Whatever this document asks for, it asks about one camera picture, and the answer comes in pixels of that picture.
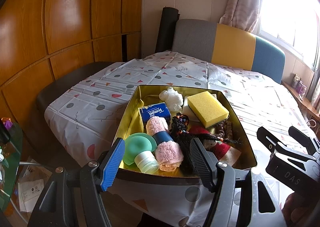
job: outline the green glass tabletop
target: green glass tabletop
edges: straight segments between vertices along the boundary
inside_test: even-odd
[[[14,123],[9,133],[11,136],[10,141],[5,145],[0,145],[5,158],[4,161],[0,163],[2,175],[0,182],[0,209],[2,211],[5,211],[10,201],[22,151],[22,130],[20,126]]]

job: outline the window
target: window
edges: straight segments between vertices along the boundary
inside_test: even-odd
[[[314,68],[319,45],[318,0],[263,0],[258,35]]]

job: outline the blue tissue pack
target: blue tissue pack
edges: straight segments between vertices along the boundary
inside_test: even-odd
[[[151,117],[158,116],[165,118],[167,123],[171,120],[171,114],[167,105],[162,102],[139,108],[142,122],[145,125]]]

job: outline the sponge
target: sponge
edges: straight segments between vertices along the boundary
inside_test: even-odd
[[[205,128],[227,119],[229,115],[229,111],[208,91],[188,97],[188,106]]]

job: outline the white bottle cap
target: white bottle cap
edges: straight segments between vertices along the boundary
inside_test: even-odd
[[[160,168],[151,151],[141,152],[135,157],[134,162],[136,163],[140,171],[146,174],[153,174]]]

